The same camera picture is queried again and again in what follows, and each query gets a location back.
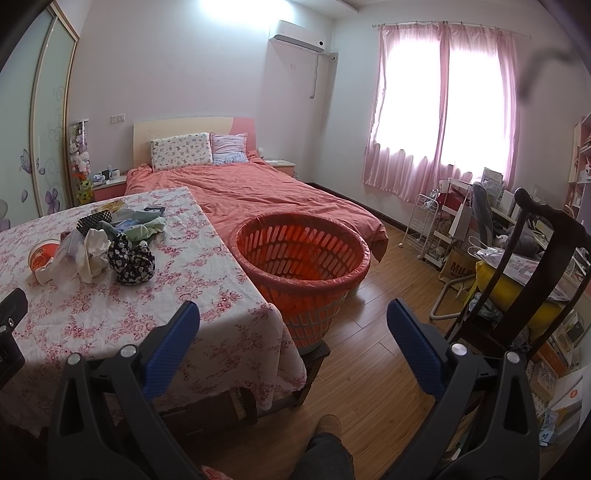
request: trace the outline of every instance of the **patterned pillow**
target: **patterned pillow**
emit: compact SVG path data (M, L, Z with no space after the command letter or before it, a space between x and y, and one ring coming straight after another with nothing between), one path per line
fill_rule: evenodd
M246 139L248 134L239 135L218 135L212 132L213 153L236 153L242 152L246 155Z
M214 153L213 164L214 165L225 165L227 163L246 163L248 158L242 152L236 153Z
M154 171L213 164L209 133L158 138L150 147Z

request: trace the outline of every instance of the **shoe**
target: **shoe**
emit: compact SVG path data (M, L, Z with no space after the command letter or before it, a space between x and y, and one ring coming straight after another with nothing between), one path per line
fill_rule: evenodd
M335 415L324 415L318 421L318 425L316 425L316 431L314 433L331 433L335 437L340 438L341 426L339 418Z

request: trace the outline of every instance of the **nightstand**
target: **nightstand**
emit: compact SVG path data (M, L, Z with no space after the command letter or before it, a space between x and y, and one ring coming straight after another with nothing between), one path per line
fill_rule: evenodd
M296 172L296 164L285 160L265 160L274 169L293 177Z
M127 176L122 175L114 180L109 180L109 183L94 187L95 199L97 202L101 200L109 200L125 195L127 188Z

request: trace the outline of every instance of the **chair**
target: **chair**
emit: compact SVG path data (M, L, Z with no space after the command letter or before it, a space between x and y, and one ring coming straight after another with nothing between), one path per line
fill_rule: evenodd
M453 344L464 339L484 355L501 356L506 352L513 340L527 325L540 306L547 300L550 293L560 281L567 269L576 248L585 248L591 252L591 236L583 225L570 217L566 212L555 210L549 205L540 205L532 200L524 189L517 189L515 202L521 208L515 229L509 238L505 253L493 277L482 292L472 312L467 314L467 303L454 326L448 331L446 339ZM535 269L527 285L522 289L511 307L503 315L496 327L484 323L478 318L478 312L490 296L501 278L511 254L519 240L521 231L528 215L537 215L547 219L554 229L552 239L542 260ZM572 299L567 302L560 314L554 319L546 331L534 342L527 353L531 358L558 328L570 313L591 280L591 268L580 283Z

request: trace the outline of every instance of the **bookshelf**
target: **bookshelf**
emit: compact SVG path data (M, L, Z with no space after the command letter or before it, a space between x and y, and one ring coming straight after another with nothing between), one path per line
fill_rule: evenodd
M570 162L569 188L565 205L572 208L574 217L591 234L591 113L574 128L573 155Z

